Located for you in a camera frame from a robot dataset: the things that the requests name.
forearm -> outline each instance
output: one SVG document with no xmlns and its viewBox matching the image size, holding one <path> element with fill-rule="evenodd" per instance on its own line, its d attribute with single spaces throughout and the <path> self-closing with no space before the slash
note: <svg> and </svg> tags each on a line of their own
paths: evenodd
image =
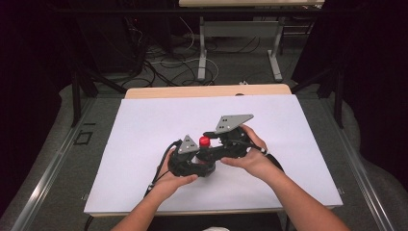
<svg viewBox="0 0 408 231">
<path fill-rule="evenodd" d="M 297 230 L 348 230 L 330 210 L 303 191 L 277 167 L 263 180 L 273 189 Z"/>
<path fill-rule="evenodd" d="M 159 196 L 150 193 L 113 230 L 147 230 L 162 202 L 163 200 Z"/>
</svg>

wire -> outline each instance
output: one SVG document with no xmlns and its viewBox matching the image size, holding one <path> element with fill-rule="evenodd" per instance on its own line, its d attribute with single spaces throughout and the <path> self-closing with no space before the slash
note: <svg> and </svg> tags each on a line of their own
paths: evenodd
<svg viewBox="0 0 408 231">
<path fill-rule="evenodd" d="M 166 58 L 174 59 L 176 60 L 176 62 L 165 61 Z M 164 68 L 177 68 L 177 67 L 186 65 L 186 58 L 183 55 L 174 54 L 172 57 L 164 57 L 159 62 L 155 62 L 154 64 L 160 64 Z"/>
<path fill-rule="evenodd" d="M 194 45 L 194 33 L 192 32 L 192 29 L 191 29 L 191 27 L 187 24 L 187 22 L 186 22 L 182 17 L 179 17 L 179 18 L 180 18 L 180 20 L 183 21 L 183 23 L 186 25 L 186 27 L 190 30 L 191 45 L 186 48 L 186 50 L 189 50 L 189 49 Z"/>
<path fill-rule="evenodd" d="M 239 53 L 248 54 L 248 53 L 251 53 L 251 52 L 255 51 L 256 49 L 258 49 L 258 47 L 259 47 L 259 45 L 260 45 L 260 43 L 261 43 L 261 38 L 258 38 L 258 43 L 256 44 L 256 46 L 255 46 L 252 50 L 243 51 L 246 47 L 249 46 L 249 44 L 252 43 L 253 40 L 255 40 L 255 38 L 256 38 L 256 37 L 254 37 L 254 38 L 253 38 L 249 43 L 247 43 L 243 48 L 241 48 L 241 49 L 239 49 L 239 50 L 237 50 L 237 51 L 216 51 L 215 49 L 211 50 L 211 49 L 208 49 L 207 47 L 206 47 L 206 49 L 208 50 L 209 53 L 215 53 L 215 54 L 239 54 Z"/>
<path fill-rule="evenodd" d="M 179 64 L 179 63 L 189 63 L 189 62 L 199 61 L 199 60 L 200 60 L 200 58 L 192 59 L 192 60 L 188 60 L 188 61 L 181 61 L 181 62 L 154 62 L 154 63 L 151 63 L 151 64 Z M 205 60 L 211 62 L 211 63 L 216 67 L 216 69 L 217 69 L 217 74 L 216 74 L 216 76 L 214 77 L 214 79 L 211 81 L 211 82 L 214 82 L 214 81 L 216 80 L 216 78 L 218 77 L 218 74 L 219 74 L 218 66 L 217 66 L 216 63 L 215 63 L 214 61 L 212 61 L 212 60 L 209 60 L 209 59 L 205 59 Z"/>
<path fill-rule="evenodd" d="M 195 74 L 194 74 L 194 72 L 192 71 L 192 68 L 189 67 L 188 65 L 187 65 L 187 67 L 188 67 L 189 69 L 186 69 L 186 70 L 182 71 L 181 73 L 175 75 L 175 76 L 171 79 L 171 81 L 176 80 L 178 77 L 180 77 L 182 74 L 186 73 L 187 71 L 191 71 L 191 73 L 192 73 L 192 78 L 195 79 Z"/>
<path fill-rule="evenodd" d="M 201 68 L 201 67 L 190 67 L 190 70 L 192 71 L 193 69 L 198 69 L 198 68 Z M 213 82 L 213 81 L 214 81 L 214 79 L 213 79 L 214 74 L 213 74 L 213 72 L 212 72 L 210 69 L 208 69 L 208 68 L 206 68 L 206 69 L 207 69 L 207 71 L 209 71 L 210 74 L 211 74 L 210 81 L 206 81 L 205 79 L 204 79 L 204 81 L 201 81 L 201 80 L 198 81 L 198 80 L 196 80 L 195 75 L 193 75 L 192 79 L 184 80 L 181 84 L 182 84 L 183 86 L 190 86 L 190 85 L 192 85 L 193 83 L 197 83 L 198 85 L 201 85 L 201 86 L 207 86 L 207 83 L 208 83 L 208 82 Z M 189 70 L 186 69 L 186 70 L 184 70 L 183 72 L 177 74 L 176 76 L 174 76 L 174 77 L 171 79 L 171 81 L 174 81 L 175 79 L 179 78 L 183 73 L 185 73 L 185 72 L 187 72 L 187 71 L 189 71 Z"/>
<path fill-rule="evenodd" d="M 152 183 L 150 183 L 150 185 L 147 187 L 146 192 L 144 193 L 144 197 L 146 197 L 146 196 L 150 193 L 150 191 L 151 191 L 151 190 L 153 189 L 153 187 L 154 187 L 154 184 L 156 184 L 156 182 L 157 182 L 160 178 L 162 178 L 166 173 L 168 173 L 168 171 L 166 171 L 165 173 L 163 173 L 163 174 L 158 178 L 158 175 L 159 175 L 159 173 L 160 173 L 160 170 L 162 169 L 163 163 L 165 162 L 165 159 L 166 159 L 166 155 L 167 155 L 168 151 L 170 150 L 170 148 L 171 148 L 172 146 L 177 146 L 177 145 L 179 145 L 179 144 L 181 144 L 181 143 L 182 143 L 181 140 L 179 140 L 179 141 L 174 141 L 171 145 L 168 146 L 168 148 L 166 149 L 165 153 L 163 154 L 163 157 L 162 157 L 162 160 L 160 161 L 159 166 L 157 167 L 156 174 L 155 174 L 154 177 L 153 177 Z"/>
<path fill-rule="evenodd" d="M 124 88 L 124 86 L 126 84 L 128 84 L 128 83 L 130 83 L 132 81 L 144 81 L 144 82 L 147 82 L 147 85 L 145 85 L 145 86 L 143 86 L 141 88 L 148 88 L 148 87 L 152 88 L 153 87 L 153 82 L 154 82 L 154 80 L 150 81 L 150 80 L 143 79 L 143 78 L 134 78 L 134 79 L 123 82 L 120 86 Z"/>
<path fill-rule="evenodd" d="M 84 226 L 84 231 L 88 231 L 92 221 L 93 221 L 93 216 L 89 215 L 87 222 L 85 223 L 85 226 Z"/>
<path fill-rule="evenodd" d="M 171 82 L 170 80 L 168 80 L 163 74 L 159 73 L 156 68 L 149 62 L 149 61 L 144 61 L 144 63 L 146 64 L 146 66 L 153 71 L 153 74 L 157 77 L 159 77 L 163 82 L 165 82 L 168 86 L 171 87 L 180 87 L 176 84 L 174 84 L 173 82 Z"/>
</svg>

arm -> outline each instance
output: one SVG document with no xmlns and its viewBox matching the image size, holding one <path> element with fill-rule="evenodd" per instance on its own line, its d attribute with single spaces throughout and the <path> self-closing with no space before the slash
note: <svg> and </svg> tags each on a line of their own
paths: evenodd
<svg viewBox="0 0 408 231">
<path fill-rule="evenodd" d="M 171 197 L 179 187 L 187 185 L 197 179 L 197 175 L 190 175 L 185 177 L 176 177 L 167 169 L 167 162 L 169 158 L 170 150 L 164 161 L 159 176 L 162 176 L 159 181 L 156 182 L 154 188 L 150 193 L 126 216 L 120 223 L 118 223 L 112 230 L 113 231 L 125 231 L 125 230 L 147 230 L 156 214 L 159 206 Z"/>
<path fill-rule="evenodd" d="M 265 142 L 251 128 L 244 125 L 242 128 L 256 145 L 267 149 Z M 232 167 L 242 167 L 266 182 L 297 230 L 349 230 L 335 214 L 303 191 L 258 150 L 251 148 L 243 158 L 223 158 L 221 161 Z"/>
</svg>

hand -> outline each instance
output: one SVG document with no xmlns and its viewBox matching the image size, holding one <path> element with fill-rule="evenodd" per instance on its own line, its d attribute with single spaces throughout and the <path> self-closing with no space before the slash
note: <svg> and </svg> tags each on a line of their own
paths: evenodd
<svg viewBox="0 0 408 231">
<path fill-rule="evenodd" d="M 168 170 L 167 163 L 170 158 L 171 153 L 174 149 L 171 149 L 166 154 L 165 161 L 163 162 L 162 169 L 160 169 L 158 177 L 161 177 L 153 187 L 150 194 L 156 194 L 162 201 L 171 197 L 179 187 L 187 185 L 198 178 L 197 175 L 190 175 L 184 177 L 178 177 L 173 175 L 171 171 Z"/>
<path fill-rule="evenodd" d="M 263 147 L 268 150 L 267 144 L 256 135 L 254 130 L 246 125 L 241 125 L 242 129 L 251 138 L 253 143 L 257 146 Z M 245 169 L 249 174 L 265 180 L 266 167 L 276 167 L 267 157 L 265 157 L 259 150 L 255 148 L 249 149 L 248 153 L 239 159 L 234 158 L 222 158 L 221 162 L 232 167 L 241 167 Z"/>
</svg>

metal frame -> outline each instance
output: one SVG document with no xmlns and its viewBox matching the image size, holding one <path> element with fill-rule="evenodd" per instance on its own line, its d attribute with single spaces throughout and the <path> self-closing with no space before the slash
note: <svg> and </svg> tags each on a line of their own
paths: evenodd
<svg viewBox="0 0 408 231">
<path fill-rule="evenodd" d="M 348 161 L 351 171 L 354 174 L 354 178 L 356 179 L 360 187 L 363 197 L 366 199 L 367 205 L 371 210 L 372 217 L 375 219 L 378 228 L 381 231 L 394 231 L 395 229 L 393 227 L 393 224 L 381 205 L 378 195 L 367 176 L 366 169 L 364 168 L 364 165 L 360 160 L 359 154 L 352 147 L 347 135 L 345 134 L 345 131 L 339 128 L 336 119 L 331 113 L 332 106 L 330 105 L 329 100 L 321 99 L 320 101 L 323 109 L 327 114 L 327 117 L 329 118 L 335 131 L 339 135 L 341 142 L 343 143 L 343 146 L 345 148 L 345 157 Z"/>
<path fill-rule="evenodd" d="M 364 11 L 361 9 L 326 10 L 326 9 L 242 9 L 242 8 L 188 8 L 188 9 L 121 9 L 121 10 L 85 10 L 58 9 L 52 5 L 47 8 L 59 16 L 318 16 L 318 17 L 350 17 Z"/>
<path fill-rule="evenodd" d="M 27 204 L 24 206 L 24 209 L 18 216 L 12 228 L 12 231 L 29 230 L 31 223 L 36 217 L 36 214 L 42 202 L 45 199 L 45 196 L 48 195 L 48 192 L 50 191 L 51 186 L 54 183 L 54 180 L 57 178 L 58 173 L 60 172 L 60 169 L 64 164 L 69 148 L 72 146 L 75 137 L 77 137 L 77 135 L 80 132 L 79 128 L 81 127 L 81 122 L 87 116 L 94 102 L 95 102 L 94 98 L 87 99 L 87 102 L 85 103 L 83 109 L 84 116 L 82 116 L 82 119 L 79 121 L 77 126 L 69 130 L 61 148 L 57 151 L 57 153 L 51 160 L 44 174 L 42 174 L 41 179 L 39 180 L 36 188 L 34 189 L 33 193 L 30 196 L 30 199 L 28 200 Z"/>
<path fill-rule="evenodd" d="M 205 80 L 207 50 L 205 37 L 272 37 L 272 50 L 268 50 L 268 58 L 276 82 L 282 82 L 282 75 L 276 60 L 279 42 L 285 23 L 284 17 L 278 21 L 204 21 L 200 17 L 200 61 L 198 64 L 198 81 Z"/>
</svg>

